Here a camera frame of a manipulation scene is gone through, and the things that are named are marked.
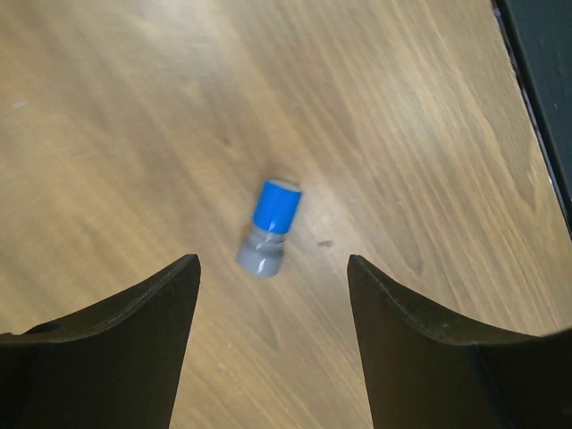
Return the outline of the grey glue stick blue cap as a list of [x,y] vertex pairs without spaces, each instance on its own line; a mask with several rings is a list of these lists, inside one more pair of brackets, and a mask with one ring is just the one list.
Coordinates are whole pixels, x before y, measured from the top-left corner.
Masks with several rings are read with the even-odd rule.
[[240,244],[237,263],[260,277],[273,277],[284,259],[285,240],[302,197],[291,181],[269,179],[262,185],[251,226]]

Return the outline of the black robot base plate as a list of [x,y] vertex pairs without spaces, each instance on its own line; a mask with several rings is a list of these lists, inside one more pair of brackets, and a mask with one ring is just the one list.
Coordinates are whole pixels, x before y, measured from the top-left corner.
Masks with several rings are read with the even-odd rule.
[[496,1],[494,11],[571,227],[571,3]]

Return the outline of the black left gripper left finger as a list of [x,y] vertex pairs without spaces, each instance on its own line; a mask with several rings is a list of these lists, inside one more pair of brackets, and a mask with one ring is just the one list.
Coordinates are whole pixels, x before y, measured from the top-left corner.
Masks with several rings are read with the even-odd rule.
[[198,300],[185,255],[145,281],[1,335],[3,428],[167,428]]

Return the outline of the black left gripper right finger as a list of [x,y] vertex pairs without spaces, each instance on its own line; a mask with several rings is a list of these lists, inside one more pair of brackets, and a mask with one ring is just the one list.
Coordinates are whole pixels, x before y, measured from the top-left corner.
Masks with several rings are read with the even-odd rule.
[[349,258],[377,428],[568,428],[571,333],[534,337],[454,312]]

